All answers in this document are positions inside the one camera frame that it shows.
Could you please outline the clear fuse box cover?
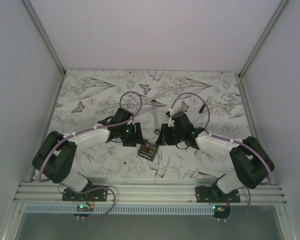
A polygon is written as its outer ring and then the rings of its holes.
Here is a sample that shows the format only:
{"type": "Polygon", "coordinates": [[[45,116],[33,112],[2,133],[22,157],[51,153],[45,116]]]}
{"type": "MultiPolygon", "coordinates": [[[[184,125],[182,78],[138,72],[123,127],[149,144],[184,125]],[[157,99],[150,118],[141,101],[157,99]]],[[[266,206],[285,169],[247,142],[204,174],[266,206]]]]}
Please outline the clear fuse box cover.
{"type": "Polygon", "coordinates": [[[146,155],[150,158],[153,158],[156,155],[158,149],[159,149],[159,146],[146,143],[140,147],[138,153],[140,153],[144,156],[146,155]]]}

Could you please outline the black fuse box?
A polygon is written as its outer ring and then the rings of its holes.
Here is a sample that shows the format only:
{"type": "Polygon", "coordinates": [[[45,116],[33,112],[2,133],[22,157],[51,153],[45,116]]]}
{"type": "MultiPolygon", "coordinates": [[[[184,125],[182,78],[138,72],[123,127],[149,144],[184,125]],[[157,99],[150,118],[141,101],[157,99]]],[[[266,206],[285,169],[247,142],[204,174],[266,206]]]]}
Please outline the black fuse box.
{"type": "Polygon", "coordinates": [[[159,146],[151,144],[151,143],[145,143],[140,146],[137,154],[139,157],[142,157],[142,158],[152,162],[154,160],[158,150],[159,150],[159,146]]]}

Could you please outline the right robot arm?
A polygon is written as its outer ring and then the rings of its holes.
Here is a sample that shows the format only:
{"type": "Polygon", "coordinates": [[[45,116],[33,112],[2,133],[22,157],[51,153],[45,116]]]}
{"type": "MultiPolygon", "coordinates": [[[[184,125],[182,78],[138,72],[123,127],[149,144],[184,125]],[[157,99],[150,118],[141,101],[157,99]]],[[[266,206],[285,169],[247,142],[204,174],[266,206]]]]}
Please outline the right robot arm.
{"type": "Polygon", "coordinates": [[[275,165],[252,136],[237,140],[212,134],[207,127],[194,127],[184,112],[178,112],[170,117],[169,123],[161,125],[156,144],[176,146],[180,142],[190,148],[230,157],[234,170],[219,177],[211,186],[211,196],[216,202],[223,202],[234,190],[264,185],[264,179],[271,182],[275,165]]]}

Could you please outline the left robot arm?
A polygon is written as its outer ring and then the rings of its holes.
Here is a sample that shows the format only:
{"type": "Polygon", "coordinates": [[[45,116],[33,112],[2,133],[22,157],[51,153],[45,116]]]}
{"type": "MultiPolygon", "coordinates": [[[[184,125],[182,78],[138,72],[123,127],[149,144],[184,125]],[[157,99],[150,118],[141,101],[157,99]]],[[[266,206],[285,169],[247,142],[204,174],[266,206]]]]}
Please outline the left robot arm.
{"type": "Polygon", "coordinates": [[[135,115],[120,107],[114,116],[88,129],[66,135],[50,132],[32,160],[32,166],[39,171],[38,179],[42,181],[42,176],[46,176],[53,183],[70,188],[79,200],[88,200],[92,188],[89,180],[72,168],[75,155],[93,145],[117,138],[121,139],[124,147],[144,144],[141,124],[134,122],[134,118],[135,115]]]}

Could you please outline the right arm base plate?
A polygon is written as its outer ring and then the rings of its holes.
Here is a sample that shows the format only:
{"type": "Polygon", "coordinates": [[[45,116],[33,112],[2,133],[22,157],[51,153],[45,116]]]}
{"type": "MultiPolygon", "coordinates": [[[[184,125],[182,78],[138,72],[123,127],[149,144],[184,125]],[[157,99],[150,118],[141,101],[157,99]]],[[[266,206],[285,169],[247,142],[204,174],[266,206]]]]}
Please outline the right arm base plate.
{"type": "Polygon", "coordinates": [[[240,203],[239,191],[233,190],[230,193],[223,193],[216,185],[195,187],[195,195],[198,203],[240,203]]]}

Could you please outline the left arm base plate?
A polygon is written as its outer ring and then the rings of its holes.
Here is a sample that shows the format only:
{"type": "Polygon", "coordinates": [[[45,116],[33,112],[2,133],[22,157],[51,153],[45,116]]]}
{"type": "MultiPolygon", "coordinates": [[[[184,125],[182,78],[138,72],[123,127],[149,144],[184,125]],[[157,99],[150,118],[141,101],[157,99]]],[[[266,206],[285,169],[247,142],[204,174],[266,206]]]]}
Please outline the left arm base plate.
{"type": "Polygon", "coordinates": [[[87,185],[83,191],[77,193],[66,188],[62,193],[62,201],[66,202],[105,202],[108,189],[105,186],[87,185]]]}

